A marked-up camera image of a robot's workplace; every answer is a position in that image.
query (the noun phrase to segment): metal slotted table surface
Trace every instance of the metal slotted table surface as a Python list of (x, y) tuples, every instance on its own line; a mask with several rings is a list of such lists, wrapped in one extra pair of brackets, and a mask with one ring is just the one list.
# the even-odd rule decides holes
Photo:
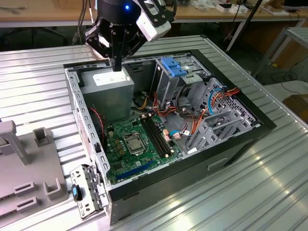
[[(237, 63), (200, 36), (163, 38), (137, 55), (199, 49), (277, 125), (237, 163), (109, 227), (99, 213), (81, 221), (72, 198), (4, 230), (308, 230), (307, 126)], [(68, 188), (86, 162), (69, 104), (64, 63), (94, 60), (87, 46), (0, 53), (0, 117), (17, 134), (53, 131)]]

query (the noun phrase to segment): white label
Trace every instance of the white label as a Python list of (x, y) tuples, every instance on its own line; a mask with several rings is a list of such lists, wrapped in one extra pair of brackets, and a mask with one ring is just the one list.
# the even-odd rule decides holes
[(95, 74), (93, 79), (97, 86), (129, 81), (129, 77), (126, 77), (123, 71)]
[(184, 131), (184, 135), (189, 136), (189, 131), (188, 131), (188, 130), (185, 130), (185, 131)]
[(194, 152), (196, 152), (197, 151), (197, 148), (193, 148), (193, 149), (190, 149), (187, 153), (188, 154), (191, 154), (191, 153), (194, 153)]

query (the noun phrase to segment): orange wire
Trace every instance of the orange wire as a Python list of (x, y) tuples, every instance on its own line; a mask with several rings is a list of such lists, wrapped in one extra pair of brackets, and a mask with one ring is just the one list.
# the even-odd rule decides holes
[(97, 116), (98, 119), (100, 120), (101, 127), (102, 127), (102, 133), (103, 133), (103, 140), (102, 140), (102, 142), (104, 142), (104, 126), (103, 126), (102, 119), (101, 119), (100, 115), (97, 113), (97, 111), (96, 111), (94, 108), (91, 108), (91, 107), (90, 107), (90, 109), (96, 114), (96, 116)]

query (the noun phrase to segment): blue wire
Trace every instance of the blue wire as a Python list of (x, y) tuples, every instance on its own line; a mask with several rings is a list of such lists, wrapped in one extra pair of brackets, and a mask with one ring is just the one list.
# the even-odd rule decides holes
[(174, 131), (170, 132), (170, 136), (172, 136), (174, 133), (177, 133), (177, 132), (180, 132), (180, 131), (174, 130)]
[(221, 89), (220, 88), (215, 88), (215, 89), (213, 89), (213, 91), (211, 92), (211, 94), (210, 94), (210, 96), (208, 97), (208, 102), (207, 102), (207, 105), (208, 105), (208, 110), (209, 110), (209, 112), (210, 112), (210, 114), (211, 115), (213, 115), (213, 111), (212, 111), (212, 95), (213, 95), (213, 93), (215, 92), (215, 91), (221, 91)]

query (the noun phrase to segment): blue latch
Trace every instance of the blue latch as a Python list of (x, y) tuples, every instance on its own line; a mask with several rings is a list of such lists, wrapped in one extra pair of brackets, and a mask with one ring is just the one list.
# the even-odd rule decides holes
[(170, 72), (172, 77), (184, 76), (188, 72), (181, 68), (181, 65), (173, 58), (162, 58), (162, 64)]
[(73, 188), (73, 195), (76, 196), (77, 195), (77, 189), (74, 187)]

